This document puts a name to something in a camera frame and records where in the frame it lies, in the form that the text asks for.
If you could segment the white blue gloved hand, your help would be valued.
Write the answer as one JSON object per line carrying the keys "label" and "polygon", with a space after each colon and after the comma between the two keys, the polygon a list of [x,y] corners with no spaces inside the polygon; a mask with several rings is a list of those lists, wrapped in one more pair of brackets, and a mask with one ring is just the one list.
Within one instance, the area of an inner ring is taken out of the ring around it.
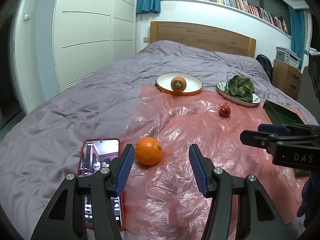
{"label": "white blue gloved hand", "polygon": [[311,176],[302,189],[302,204],[297,217],[305,216],[304,228],[307,228],[319,212],[319,175]]}

